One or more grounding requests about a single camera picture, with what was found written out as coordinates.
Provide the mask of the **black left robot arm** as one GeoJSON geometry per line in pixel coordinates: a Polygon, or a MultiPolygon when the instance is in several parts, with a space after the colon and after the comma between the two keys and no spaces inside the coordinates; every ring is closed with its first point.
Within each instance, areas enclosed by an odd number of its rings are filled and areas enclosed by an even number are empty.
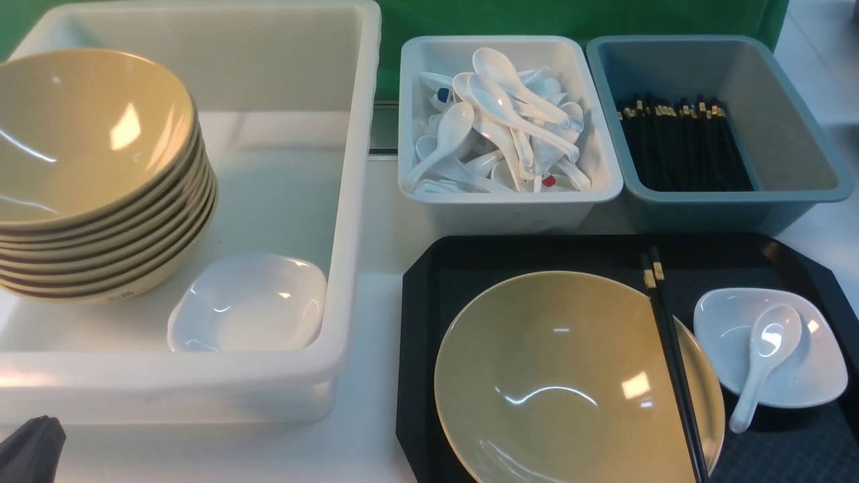
{"type": "Polygon", "coordinates": [[[1,481],[53,482],[65,440],[57,418],[28,420],[1,443],[1,481]]]}

